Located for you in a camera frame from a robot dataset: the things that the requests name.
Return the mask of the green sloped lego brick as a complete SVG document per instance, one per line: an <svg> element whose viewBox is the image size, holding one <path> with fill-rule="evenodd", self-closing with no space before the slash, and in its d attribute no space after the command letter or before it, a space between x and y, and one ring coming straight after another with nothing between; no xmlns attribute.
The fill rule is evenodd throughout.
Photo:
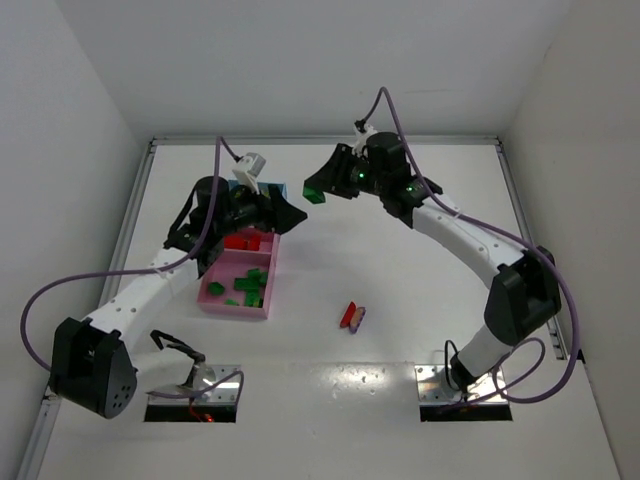
<svg viewBox="0 0 640 480"><path fill-rule="evenodd" d="M326 202L325 194L322 191L307 185L303 187L302 196L313 205L324 204Z"/></svg>

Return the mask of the red flower lego piece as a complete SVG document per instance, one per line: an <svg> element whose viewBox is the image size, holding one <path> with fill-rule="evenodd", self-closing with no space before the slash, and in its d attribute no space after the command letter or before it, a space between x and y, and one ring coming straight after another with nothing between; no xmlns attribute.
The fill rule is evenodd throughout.
<svg viewBox="0 0 640 480"><path fill-rule="evenodd" d="M227 236L224 239L224 248L231 250L245 250L246 240L241 236Z"/></svg>

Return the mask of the red lego brick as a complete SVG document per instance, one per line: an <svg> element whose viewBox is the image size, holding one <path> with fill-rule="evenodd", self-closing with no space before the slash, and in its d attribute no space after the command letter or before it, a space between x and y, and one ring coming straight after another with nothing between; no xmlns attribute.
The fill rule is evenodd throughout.
<svg viewBox="0 0 640 480"><path fill-rule="evenodd" d="M262 237L260 235L252 235L247 239L246 249L249 251L259 251Z"/></svg>

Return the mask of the green square lego brick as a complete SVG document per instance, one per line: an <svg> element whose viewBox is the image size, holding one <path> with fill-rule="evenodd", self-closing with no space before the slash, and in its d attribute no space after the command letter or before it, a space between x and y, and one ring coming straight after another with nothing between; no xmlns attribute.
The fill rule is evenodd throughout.
<svg viewBox="0 0 640 480"><path fill-rule="evenodd" d="M265 287L268 283L269 271L253 268L247 271L247 277L255 281L259 286Z"/></svg>

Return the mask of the green lego plate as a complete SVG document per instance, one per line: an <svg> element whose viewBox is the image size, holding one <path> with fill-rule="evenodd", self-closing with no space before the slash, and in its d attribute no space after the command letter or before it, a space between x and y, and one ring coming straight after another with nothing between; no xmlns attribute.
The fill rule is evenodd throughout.
<svg viewBox="0 0 640 480"><path fill-rule="evenodd" d="M234 279L233 288L237 291L257 291L261 287L258 280L248 277Z"/></svg>

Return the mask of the red purple lego stack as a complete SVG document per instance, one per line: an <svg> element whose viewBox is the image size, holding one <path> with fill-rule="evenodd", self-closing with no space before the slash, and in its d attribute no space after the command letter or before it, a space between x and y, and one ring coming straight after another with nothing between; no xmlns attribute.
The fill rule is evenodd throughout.
<svg viewBox="0 0 640 480"><path fill-rule="evenodd" d="M357 306L354 302L350 302L339 322L339 327L347 329L351 334L356 334L365 315L364 306Z"/></svg>

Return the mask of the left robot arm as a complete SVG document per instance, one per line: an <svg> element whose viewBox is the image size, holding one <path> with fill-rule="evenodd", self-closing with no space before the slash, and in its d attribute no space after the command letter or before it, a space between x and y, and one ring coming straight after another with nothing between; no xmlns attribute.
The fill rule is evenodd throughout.
<svg viewBox="0 0 640 480"><path fill-rule="evenodd" d="M284 234L306 218L274 184L261 193L230 187L223 178L199 179L149 271L85 319L68 318L57 327L50 389L106 419L122 413L137 389L166 399L202 396L195 383L203 353L160 331L152 333L156 351L133 356L135 345L171 300L204 276L226 237L246 228Z"/></svg>

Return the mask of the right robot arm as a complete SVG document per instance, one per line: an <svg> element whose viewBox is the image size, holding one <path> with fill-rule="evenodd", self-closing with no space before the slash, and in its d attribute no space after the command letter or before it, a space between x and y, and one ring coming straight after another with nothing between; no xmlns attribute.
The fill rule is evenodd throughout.
<svg viewBox="0 0 640 480"><path fill-rule="evenodd" d="M384 210L410 229L439 243L488 288L483 326L449 364L449 378L465 391L561 308L557 280L547 268L552 256L536 256L465 220L442 188L413 172L398 135L375 133L331 157L303 184L317 204L326 195L353 199L374 195Z"/></svg>

